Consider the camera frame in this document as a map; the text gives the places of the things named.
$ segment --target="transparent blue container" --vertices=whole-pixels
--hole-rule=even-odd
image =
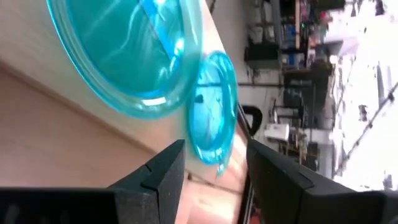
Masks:
[[[199,159],[226,169],[235,132],[238,91],[235,71],[224,52],[203,61],[197,85],[188,101],[188,133]]]
[[[159,118],[178,108],[200,69],[199,0],[47,0],[71,61],[120,113]]]

